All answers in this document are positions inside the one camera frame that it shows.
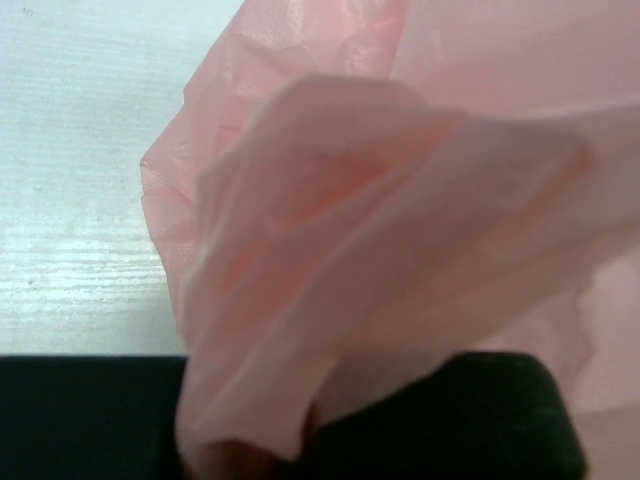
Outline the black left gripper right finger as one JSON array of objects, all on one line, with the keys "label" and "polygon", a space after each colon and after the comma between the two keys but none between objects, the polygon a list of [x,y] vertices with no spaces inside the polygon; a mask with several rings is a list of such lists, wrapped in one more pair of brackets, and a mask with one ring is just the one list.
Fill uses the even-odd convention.
[{"label": "black left gripper right finger", "polygon": [[302,479],[583,479],[586,456],[556,382],[535,357],[465,353],[323,427]]}]

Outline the pink plastic bag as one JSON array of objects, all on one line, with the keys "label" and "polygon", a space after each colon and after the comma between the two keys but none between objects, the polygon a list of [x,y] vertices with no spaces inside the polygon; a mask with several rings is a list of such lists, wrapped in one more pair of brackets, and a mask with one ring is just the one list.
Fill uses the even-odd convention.
[{"label": "pink plastic bag", "polygon": [[247,1],[141,159],[189,479],[271,477],[465,350],[639,475],[639,5]]}]

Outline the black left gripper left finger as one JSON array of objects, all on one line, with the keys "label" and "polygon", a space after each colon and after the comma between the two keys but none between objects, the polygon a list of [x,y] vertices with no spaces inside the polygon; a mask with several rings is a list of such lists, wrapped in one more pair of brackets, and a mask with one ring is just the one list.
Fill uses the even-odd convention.
[{"label": "black left gripper left finger", "polygon": [[1,359],[4,479],[179,479],[179,356]]}]

